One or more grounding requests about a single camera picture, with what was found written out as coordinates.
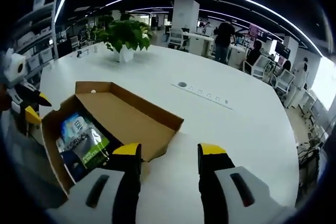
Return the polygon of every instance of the potted plant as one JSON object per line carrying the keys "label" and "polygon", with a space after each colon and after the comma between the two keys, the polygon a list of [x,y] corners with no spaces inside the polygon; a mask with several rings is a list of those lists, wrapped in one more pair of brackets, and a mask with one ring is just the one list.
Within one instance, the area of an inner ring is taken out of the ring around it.
{"label": "potted plant", "polygon": [[137,20],[114,20],[105,29],[96,30],[98,42],[117,54],[119,62],[133,59],[135,50],[148,49],[153,33],[147,24]]}

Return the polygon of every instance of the green leaves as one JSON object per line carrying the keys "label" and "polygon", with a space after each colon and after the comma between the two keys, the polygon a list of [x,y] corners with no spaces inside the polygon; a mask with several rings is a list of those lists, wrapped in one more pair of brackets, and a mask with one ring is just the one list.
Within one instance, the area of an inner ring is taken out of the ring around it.
{"label": "green leaves", "polygon": [[138,46],[141,50],[148,49],[153,33],[147,24],[137,20],[109,20],[105,28],[97,29],[96,35],[96,41],[104,42],[111,51],[114,48],[120,52],[122,45],[133,50],[136,50]]}

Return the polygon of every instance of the desk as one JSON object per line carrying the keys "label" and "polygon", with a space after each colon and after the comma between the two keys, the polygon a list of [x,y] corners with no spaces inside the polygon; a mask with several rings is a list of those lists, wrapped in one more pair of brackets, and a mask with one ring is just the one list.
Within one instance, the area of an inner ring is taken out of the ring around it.
{"label": "desk", "polygon": [[189,52],[191,54],[203,57],[211,55],[214,38],[188,32],[184,32],[183,35],[190,37]]}
{"label": "desk", "polygon": [[[76,81],[113,81],[185,119],[166,154],[150,161],[137,223],[204,223],[198,191],[200,142],[225,148],[236,166],[244,166],[269,186],[273,199],[295,205],[295,138],[271,86],[216,61],[169,48],[150,46],[126,64],[113,62],[111,54],[99,44],[97,54],[90,48],[82,58],[74,52],[57,60],[43,70],[40,90],[57,107],[74,94]],[[232,109],[172,85],[181,81],[228,100]],[[40,115],[50,109],[41,106]]]}

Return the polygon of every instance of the power outlet strip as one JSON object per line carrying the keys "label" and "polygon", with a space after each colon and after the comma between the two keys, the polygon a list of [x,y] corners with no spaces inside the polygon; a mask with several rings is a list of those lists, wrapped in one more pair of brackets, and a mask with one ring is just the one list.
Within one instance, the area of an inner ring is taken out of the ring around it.
{"label": "power outlet strip", "polygon": [[188,85],[185,82],[174,83],[172,84],[172,86],[177,87],[181,90],[187,91],[189,93],[195,94],[211,102],[217,103],[227,109],[233,110],[233,108],[230,107],[229,101],[227,99],[214,95],[211,92],[208,92],[202,88]]}

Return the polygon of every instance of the blue package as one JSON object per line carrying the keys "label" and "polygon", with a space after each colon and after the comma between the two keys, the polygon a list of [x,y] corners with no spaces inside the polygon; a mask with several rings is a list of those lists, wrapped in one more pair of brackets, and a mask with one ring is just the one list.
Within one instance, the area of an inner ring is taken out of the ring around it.
{"label": "blue package", "polygon": [[64,120],[61,125],[62,139],[65,144],[69,143],[71,139],[78,137],[80,132],[87,128],[85,119],[78,113],[74,113],[68,119]]}

